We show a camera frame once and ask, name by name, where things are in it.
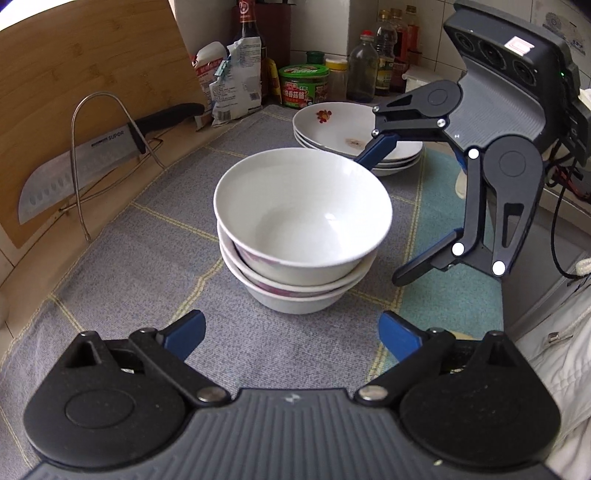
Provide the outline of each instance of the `soy sauce bottle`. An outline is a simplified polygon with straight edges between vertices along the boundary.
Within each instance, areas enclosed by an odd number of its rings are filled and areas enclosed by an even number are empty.
[[[251,37],[259,37],[261,39],[261,95],[264,101],[269,95],[269,75],[266,61],[267,44],[256,24],[255,0],[240,0],[238,2],[238,9],[240,11],[240,29],[234,41]]]

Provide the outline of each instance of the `kitchen knife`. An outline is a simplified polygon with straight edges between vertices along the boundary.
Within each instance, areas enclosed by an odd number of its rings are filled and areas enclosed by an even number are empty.
[[[135,123],[144,136],[202,115],[199,103],[181,103],[148,115]],[[146,152],[144,142],[128,123],[76,147],[78,185],[82,189],[126,161]],[[74,194],[70,151],[44,163],[27,179],[18,202],[20,224]]]

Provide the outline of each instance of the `wooden cutting board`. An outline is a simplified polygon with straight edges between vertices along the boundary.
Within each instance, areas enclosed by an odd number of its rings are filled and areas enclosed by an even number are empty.
[[[18,201],[33,171],[70,145],[76,105],[113,92],[135,118],[205,103],[168,0],[76,0],[0,31],[0,225],[21,247],[59,206],[20,225]],[[80,144],[127,123],[112,99],[90,100]]]

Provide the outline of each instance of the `white plate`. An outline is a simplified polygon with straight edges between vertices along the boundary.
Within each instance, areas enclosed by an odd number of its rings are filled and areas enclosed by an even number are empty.
[[[311,150],[324,150],[324,149],[317,147],[311,143],[308,143],[304,138],[300,137],[296,131],[294,131],[294,138],[295,138],[295,141],[297,141],[304,148],[309,148]],[[413,160],[415,160],[419,155],[421,155],[421,153],[422,153],[422,150],[418,154],[416,154],[410,158],[403,158],[402,160],[382,161],[376,165],[376,168],[403,167],[403,166],[407,165],[408,163],[412,162]],[[343,157],[346,157],[346,158],[350,158],[351,160],[355,159],[355,157],[351,157],[349,155],[344,155],[344,154],[340,154],[340,155],[342,155]]]
[[[395,175],[397,173],[402,172],[410,167],[414,167],[422,158],[422,155],[419,155],[415,160],[410,162],[408,165],[405,165],[400,168],[374,168],[371,173],[373,173],[376,177],[387,177],[389,175]]]
[[[356,157],[372,139],[375,115],[370,106],[328,102],[310,105],[294,115],[293,127],[307,143],[321,150]],[[399,142],[386,160],[403,160],[418,154],[423,142]]]

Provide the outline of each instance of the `white bowl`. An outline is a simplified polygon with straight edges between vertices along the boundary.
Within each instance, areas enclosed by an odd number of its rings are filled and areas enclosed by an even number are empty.
[[[222,258],[226,263],[226,266],[232,272],[232,274],[246,287],[248,293],[255,297],[260,303],[262,303],[265,307],[270,308],[271,310],[275,310],[276,312],[281,313],[290,313],[293,315],[304,315],[307,313],[314,313],[324,310],[327,307],[330,307],[333,303],[336,303],[348,290],[352,289],[361,279],[356,280],[349,285],[345,285],[344,287],[339,288],[338,290],[332,291],[330,293],[325,293],[323,295],[319,295],[316,297],[306,297],[306,298],[290,298],[290,297],[283,297],[281,295],[276,295],[274,293],[270,293],[268,291],[263,290],[260,287],[257,287],[255,284],[250,282],[238,268],[236,265],[232,263],[232,260],[228,257],[225,250],[221,247],[220,244],[220,251],[222,252]]]
[[[320,103],[297,112],[293,127],[307,143],[351,158],[359,155],[371,141],[375,114],[370,106],[358,103]],[[422,148],[423,142],[398,142],[384,161],[413,157]]]
[[[332,283],[316,287],[294,287],[292,285],[285,285],[283,283],[269,280],[268,278],[259,275],[248,265],[246,265],[240,255],[238,255],[234,243],[230,237],[228,237],[226,232],[223,231],[222,226],[219,223],[217,224],[217,236],[220,239],[220,248],[222,251],[232,261],[232,264],[235,265],[250,282],[254,283],[257,287],[262,288],[265,291],[280,295],[282,297],[317,297],[318,295],[329,293],[333,290],[344,287],[345,285],[348,285],[356,280],[364,278],[374,263],[375,257],[378,255],[377,250],[368,253],[348,275]]]
[[[223,230],[263,277],[316,286],[347,275],[392,224],[388,192],[337,154],[281,148],[241,160],[213,195]]]

